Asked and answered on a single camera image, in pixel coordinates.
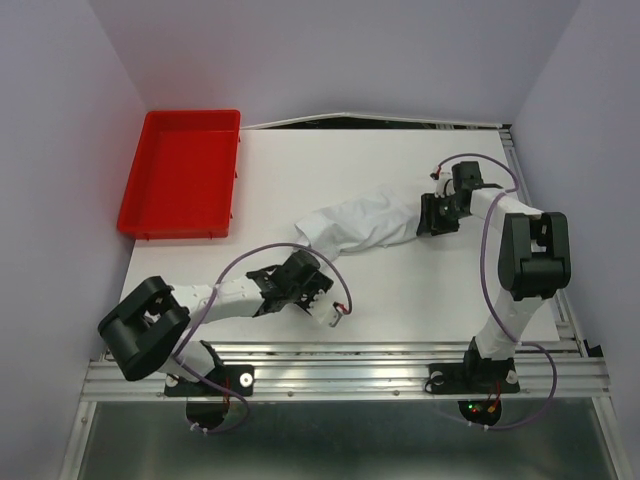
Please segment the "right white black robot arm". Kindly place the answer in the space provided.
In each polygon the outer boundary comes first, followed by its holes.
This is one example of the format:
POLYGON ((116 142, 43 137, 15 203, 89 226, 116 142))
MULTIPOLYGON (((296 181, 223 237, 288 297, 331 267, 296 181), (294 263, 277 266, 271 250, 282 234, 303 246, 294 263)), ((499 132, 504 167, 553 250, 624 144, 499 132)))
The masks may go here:
POLYGON ((467 217, 483 222, 482 252, 490 232, 499 235, 499 294, 485 300, 489 318, 471 339, 462 361, 429 365, 425 389, 435 395, 518 392, 514 357, 522 335, 544 302, 571 279, 566 216, 519 201, 517 185, 505 188, 486 182, 479 165, 482 158, 450 157, 450 171, 437 165, 431 174, 436 189, 421 197, 420 236, 455 233, 467 217))

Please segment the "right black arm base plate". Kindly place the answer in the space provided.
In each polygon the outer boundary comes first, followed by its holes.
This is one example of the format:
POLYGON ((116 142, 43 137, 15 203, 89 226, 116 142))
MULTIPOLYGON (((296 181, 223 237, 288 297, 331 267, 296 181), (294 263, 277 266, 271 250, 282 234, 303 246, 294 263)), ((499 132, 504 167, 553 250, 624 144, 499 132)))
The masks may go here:
POLYGON ((428 365, 431 392, 435 395, 474 395, 489 393, 516 394, 520 385, 512 359, 482 359, 477 366, 464 363, 428 365))

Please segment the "white fabric skirt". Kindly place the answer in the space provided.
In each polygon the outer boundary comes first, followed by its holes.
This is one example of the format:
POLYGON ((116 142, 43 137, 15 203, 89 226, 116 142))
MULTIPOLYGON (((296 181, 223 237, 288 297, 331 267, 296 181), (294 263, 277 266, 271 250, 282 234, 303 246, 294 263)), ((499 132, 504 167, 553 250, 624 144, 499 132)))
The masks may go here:
POLYGON ((388 183, 340 204, 323 207, 295 223, 301 243, 335 260, 417 237, 424 189, 388 183))

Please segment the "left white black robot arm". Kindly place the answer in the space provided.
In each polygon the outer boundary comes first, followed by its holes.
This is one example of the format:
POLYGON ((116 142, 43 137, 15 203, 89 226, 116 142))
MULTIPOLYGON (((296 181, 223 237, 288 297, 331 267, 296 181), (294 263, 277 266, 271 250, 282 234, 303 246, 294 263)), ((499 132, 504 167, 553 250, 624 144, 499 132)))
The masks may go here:
POLYGON ((335 325, 341 306, 328 292, 333 281, 309 252, 293 252, 280 265, 250 271, 215 285, 170 285, 160 276, 140 283, 98 325, 98 332, 130 382, 159 372, 172 378, 169 396, 252 395, 255 369, 227 366, 207 341, 191 340, 196 326, 256 318, 293 305, 319 323, 335 325))

